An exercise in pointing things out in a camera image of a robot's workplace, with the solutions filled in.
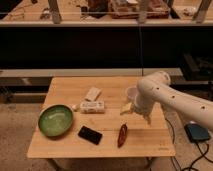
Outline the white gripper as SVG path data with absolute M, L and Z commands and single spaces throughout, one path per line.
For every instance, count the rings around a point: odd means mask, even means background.
M 151 125 L 151 117 L 150 114 L 152 112 L 153 106 L 154 106 L 154 101 L 147 97 L 147 96 L 142 96 L 140 94 L 137 94 L 135 99 L 134 99 L 134 110 L 136 113 L 143 115 L 144 119 L 147 121 L 149 125 Z M 121 110 L 120 114 L 131 114 L 133 112 L 133 104 L 131 102 L 125 104 Z

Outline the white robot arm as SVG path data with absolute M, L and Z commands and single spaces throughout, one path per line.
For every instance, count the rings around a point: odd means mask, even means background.
M 165 71 L 142 77 L 137 82 L 138 93 L 130 102 L 130 111 L 148 119 L 158 102 L 213 132 L 213 102 L 177 91 L 170 84 L 170 75 Z

